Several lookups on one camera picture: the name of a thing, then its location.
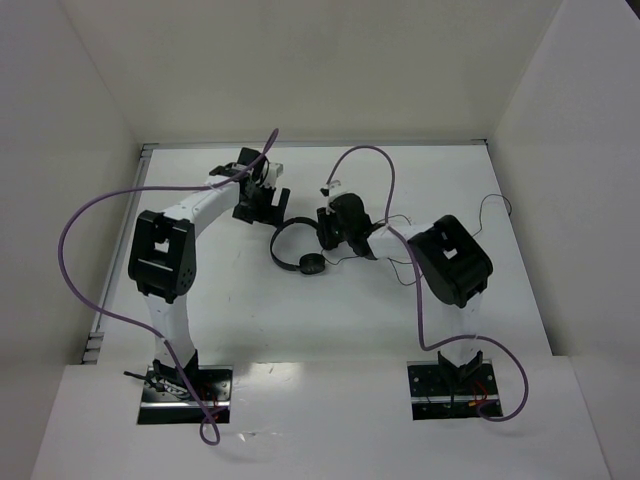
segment headphone ear cup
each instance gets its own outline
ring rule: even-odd
[[[300,266],[298,267],[303,275],[316,275],[324,272],[325,260],[319,253],[307,253],[300,257]]]

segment black wire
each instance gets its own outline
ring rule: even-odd
[[[398,269],[396,268],[396,266],[394,265],[395,263],[399,263],[400,265],[410,265],[411,262],[409,263],[404,263],[404,262],[399,262],[398,260],[394,260],[393,258],[389,259],[389,263],[391,264],[391,266],[393,267],[393,271],[396,272],[396,278],[398,279],[398,281],[404,285],[405,287],[410,287],[411,285],[415,285],[416,281],[414,280],[411,283],[404,283],[402,280],[400,280],[400,275],[398,274]]]
[[[142,380],[143,382],[146,382],[146,381],[148,380],[148,379],[147,379],[147,377],[146,377],[146,376],[144,376],[144,375],[139,375],[139,374],[137,374],[137,373],[128,372],[128,371],[126,371],[126,370],[125,370],[124,372],[122,372],[122,373],[123,373],[126,377],[133,377],[133,378],[135,378],[135,379],[137,379],[137,380]]]
[[[397,213],[397,214],[395,214],[395,215],[391,215],[391,216],[389,217],[389,220],[391,220],[392,218],[398,218],[398,217],[402,217],[402,218],[404,218],[404,219],[407,221],[407,223],[408,223],[409,225],[411,225],[411,220],[409,219],[409,217],[407,217],[406,215],[403,215],[402,213]],[[384,222],[384,218],[381,218],[380,220],[378,220],[377,222],[374,222],[373,224],[374,224],[374,225],[377,225],[378,223],[382,223],[382,222]]]
[[[320,252],[320,255],[322,255],[324,257],[324,259],[327,261],[327,263],[329,263],[330,265],[334,265],[334,266],[338,266],[340,265],[340,262],[343,262],[345,260],[349,260],[351,258],[360,258],[358,255],[354,255],[352,257],[342,257],[340,260],[338,260],[336,263],[333,263],[331,260],[329,260],[325,255],[324,252],[326,250],[323,248],[322,251]]]
[[[513,212],[513,207],[511,206],[511,201],[505,197],[504,195],[500,195],[499,193],[490,193],[489,195],[486,195],[482,201],[480,202],[480,211],[478,212],[478,223],[480,223],[480,230],[478,230],[476,233],[474,233],[473,235],[471,235],[472,237],[475,237],[477,234],[479,234],[482,229],[484,228],[482,226],[482,209],[484,208],[484,202],[487,198],[489,197],[500,197],[502,198],[505,202],[507,202],[507,205],[509,206],[508,210],[507,210],[507,215],[511,216],[511,212]]]

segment headphone headband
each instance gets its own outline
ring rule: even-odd
[[[280,224],[276,228],[276,231],[273,232],[271,242],[269,243],[269,252],[271,253],[271,259],[273,260],[273,263],[275,263],[283,270],[287,270],[289,272],[301,272],[305,275],[313,275],[324,271],[324,257],[319,253],[308,253],[306,255],[303,255],[300,258],[300,265],[283,262],[278,257],[276,257],[275,253],[273,253],[273,244],[275,243],[276,238],[278,238],[278,235],[280,235],[285,228],[290,227],[291,225],[295,225],[296,223],[308,225],[316,231],[316,234],[318,232],[318,222],[307,217],[293,217]]]

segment red wire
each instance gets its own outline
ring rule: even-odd
[[[209,389],[212,389],[212,388],[213,388],[213,386],[212,386],[210,383],[205,383],[205,386],[206,386],[206,387],[209,387]],[[207,399],[207,389],[206,389],[205,387],[201,387],[201,388],[200,388],[200,398],[201,398],[203,401],[206,401],[206,399]],[[213,394],[213,390],[211,390],[211,401],[213,402],[213,407],[212,407],[210,410],[214,410],[214,409],[216,408],[216,403],[217,403],[217,402],[216,402],[216,396]],[[215,416],[213,417],[213,419],[214,419],[214,420],[218,420],[218,416],[219,416],[219,415],[215,415]]]
[[[480,400],[481,403],[484,403],[487,401],[487,397],[489,396],[489,392],[487,392],[487,389],[484,388],[484,385],[482,385],[478,380],[476,380],[476,385],[478,385],[478,387],[480,387],[480,390],[482,390],[482,394],[484,395],[484,397],[482,398],[482,400]]]

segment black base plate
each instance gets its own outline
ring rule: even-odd
[[[479,417],[473,402],[484,397],[481,387],[486,390],[489,400],[498,400],[497,403],[485,405],[482,413],[490,417],[502,417],[491,363],[483,363],[475,375],[453,392],[453,403],[449,386],[440,376],[437,363],[408,365],[407,373],[414,420]]]
[[[216,414],[216,423],[229,423],[232,370],[229,367],[200,367],[196,389],[210,408],[226,406]],[[200,423],[204,413],[191,395],[157,392],[145,383],[138,413],[138,425]]]

